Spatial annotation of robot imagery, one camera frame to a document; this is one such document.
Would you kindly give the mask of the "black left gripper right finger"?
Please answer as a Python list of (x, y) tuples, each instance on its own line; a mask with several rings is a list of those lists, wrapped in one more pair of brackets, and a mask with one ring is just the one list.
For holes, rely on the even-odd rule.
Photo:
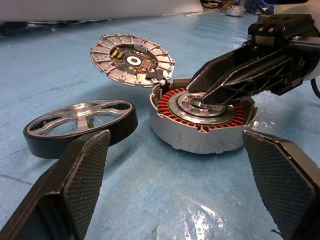
[(247, 130), (243, 143), (262, 202), (283, 240), (320, 240), (320, 168), (297, 144)]

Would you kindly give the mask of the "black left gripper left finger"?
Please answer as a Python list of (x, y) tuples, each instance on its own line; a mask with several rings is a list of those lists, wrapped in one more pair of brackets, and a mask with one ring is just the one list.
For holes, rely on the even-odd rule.
[(73, 140), (0, 230), (0, 240), (84, 240), (104, 176), (109, 130)]

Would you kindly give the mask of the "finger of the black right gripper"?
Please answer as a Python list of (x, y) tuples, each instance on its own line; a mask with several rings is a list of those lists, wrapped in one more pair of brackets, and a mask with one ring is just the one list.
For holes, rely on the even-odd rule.
[(281, 96), (303, 82), (306, 59), (267, 55), (227, 71), (201, 97), (208, 105), (231, 105), (264, 91)]
[(191, 78), (188, 93), (206, 93), (227, 71), (268, 55), (288, 55), (284, 48), (246, 42), (243, 46), (206, 62)]

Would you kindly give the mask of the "black silver spoked rotor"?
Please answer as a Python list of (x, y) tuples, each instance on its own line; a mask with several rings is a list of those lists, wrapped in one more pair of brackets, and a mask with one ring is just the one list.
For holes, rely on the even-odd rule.
[(68, 105), (43, 114), (23, 129), (30, 152), (58, 159), (67, 146), (84, 135), (110, 132), (109, 145), (131, 135), (138, 126), (135, 105), (123, 99), (100, 99)]

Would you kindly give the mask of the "grey round motor housing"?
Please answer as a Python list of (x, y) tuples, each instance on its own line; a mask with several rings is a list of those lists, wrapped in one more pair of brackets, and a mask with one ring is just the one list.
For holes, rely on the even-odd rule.
[(203, 105), (203, 92), (188, 93), (188, 79), (155, 85), (149, 95), (152, 130), (177, 150), (220, 154), (243, 145), (258, 109), (252, 98), (231, 105)]

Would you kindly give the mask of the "silver hinged motor lid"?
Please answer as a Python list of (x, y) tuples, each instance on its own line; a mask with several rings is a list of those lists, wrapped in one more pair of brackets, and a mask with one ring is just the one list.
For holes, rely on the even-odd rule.
[(104, 34), (90, 48), (93, 65), (123, 85), (151, 88), (166, 84), (176, 61), (157, 42), (128, 34)]

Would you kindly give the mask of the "grey round background motor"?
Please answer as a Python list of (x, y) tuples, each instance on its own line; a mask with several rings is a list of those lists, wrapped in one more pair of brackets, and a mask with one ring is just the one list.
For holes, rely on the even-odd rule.
[(226, 15), (230, 17), (241, 18), (245, 15), (246, 9), (242, 6), (232, 5), (226, 9)]

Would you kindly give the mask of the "white flat panel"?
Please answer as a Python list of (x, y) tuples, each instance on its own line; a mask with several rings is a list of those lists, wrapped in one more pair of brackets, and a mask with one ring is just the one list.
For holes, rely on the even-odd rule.
[(0, 22), (105, 20), (202, 11), (200, 0), (0, 0)]

